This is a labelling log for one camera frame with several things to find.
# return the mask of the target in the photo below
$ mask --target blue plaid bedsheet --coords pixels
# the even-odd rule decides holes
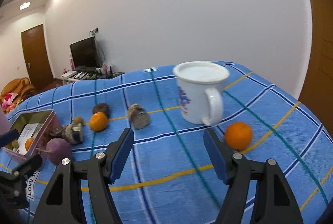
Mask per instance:
[[[304,164],[276,133],[226,93],[223,94],[224,118],[214,127],[215,132],[223,139],[224,130],[230,124],[248,123],[254,136],[251,147],[242,153],[251,160],[276,159],[294,192],[304,223],[315,223],[333,196],[332,138],[309,109],[276,85],[242,65],[216,63],[230,71],[226,91],[276,129]],[[63,125],[70,124],[75,116],[88,122],[94,105],[105,102],[111,108],[111,119],[106,130],[95,134],[95,154],[104,151],[125,127],[131,126],[127,108],[133,103],[141,104],[149,112],[151,123],[144,129],[134,130],[134,146],[123,173],[110,186],[123,223],[214,223],[219,208],[200,181],[167,117],[220,204],[227,186],[217,179],[205,150],[206,126],[191,124],[180,114],[172,68],[164,66],[126,73],[111,80],[78,81],[61,86],[29,98],[15,108],[8,119],[13,122],[26,111],[54,109]],[[85,126],[84,142],[73,146],[75,160],[90,158],[93,136],[89,126]],[[1,170],[11,171],[16,165],[4,151],[0,152]],[[39,173],[30,207],[21,210],[26,223],[32,222],[55,168],[47,160]],[[87,222],[94,223],[86,181],[82,181],[82,190]],[[250,220],[254,194],[255,182],[251,182],[242,223]]]

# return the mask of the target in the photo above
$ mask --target white wall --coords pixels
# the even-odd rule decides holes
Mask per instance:
[[[13,79],[29,77],[22,50],[21,32],[44,23],[45,9],[42,7],[0,24],[0,91]]]
[[[310,0],[50,0],[45,16],[56,76],[98,27],[117,70],[235,61],[298,97],[311,48]]]

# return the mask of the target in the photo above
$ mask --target pink box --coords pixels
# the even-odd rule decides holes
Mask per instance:
[[[5,147],[3,147],[2,149],[7,154],[9,154],[15,162],[19,164],[33,157],[35,154],[40,154],[43,158],[43,164],[38,169],[38,171],[41,171],[44,167],[47,154],[36,150],[36,148],[41,148],[44,150],[47,142],[50,140],[49,133],[54,128],[61,127],[62,125],[53,110],[43,110],[38,112],[27,112],[19,115],[14,121],[13,125],[10,127],[10,129],[17,129],[19,133],[22,133],[24,127],[28,123],[43,123],[42,127],[38,130],[28,152],[25,155],[22,155]]]

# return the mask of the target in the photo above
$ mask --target black monitor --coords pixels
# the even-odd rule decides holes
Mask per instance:
[[[78,41],[77,43],[69,45],[69,47],[71,48],[75,67],[100,67],[95,37]]]

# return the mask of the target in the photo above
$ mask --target mug handle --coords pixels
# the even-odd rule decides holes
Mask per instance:
[[[203,118],[203,123],[207,126],[212,126],[218,124],[222,119],[223,102],[221,94],[216,88],[206,89],[205,94],[209,103],[210,118]]]

